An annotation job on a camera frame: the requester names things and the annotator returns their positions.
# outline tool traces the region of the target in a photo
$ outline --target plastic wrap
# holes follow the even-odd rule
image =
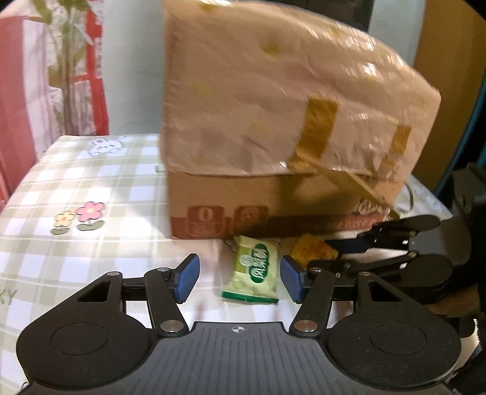
[[[168,170],[410,175],[440,95],[392,49],[274,3],[166,0],[165,14]]]

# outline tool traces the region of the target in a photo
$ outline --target packing tape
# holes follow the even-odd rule
[[[382,159],[380,167],[378,168],[377,176],[379,178],[386,179],[395,170],[398,160],[405,154],[411,132],[411,126],[398,125],[397,130],[393,135],[390,149]]]
[[[391,208],[390,203],[356,174],[327,169],[320,164],[321,156],[332,134],[338,110],[339,105],[334,101],[315,98],[308,100],[304,128],[289,165],[299,172],[318,172],[339,188],[390,208],[390,215],[392,217],[398,216],[398,213]],[[393,137],[394,142],[392,142],[390,148],[391,154],[387,157],[392,158],[397,155],[399,149],[403,146],[405,135],[406,147],[410,131],[407,131],[406,127],[399,126]]]
[[[295,157],[304,162],[320,161],[331,137],[339,105],[326,99],[309,99],[304,128],[295,149]]]

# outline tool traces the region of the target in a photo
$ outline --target cardboard box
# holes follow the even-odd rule
[[[437,90],[391,48],[317,14],[257,1],[164,4],[160,149],[174,237],[383,220],[434,124]]]
[[[325,176],[194,176],[167,173],[172,236],[181,239],[300,236],[368,229],[386,210]],[[375,189],[394,201],[399,183]]]

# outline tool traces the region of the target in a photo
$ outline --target blue gripper pad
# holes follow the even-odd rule
[[[292,257],[285,255],[280,260],[280,278],[295,303],[304,301],[306,277],[307,272]]]
[[[174,299],[176,303],[184,303],[199,278],[199,256],[189,254],[177,268],[173,270]]]

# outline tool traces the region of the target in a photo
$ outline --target green snack wrapper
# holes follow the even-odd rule
[[[277,303],[278,246],[236,236],[238,253],[231,281],[223,290],[224,298],[254,303]]]

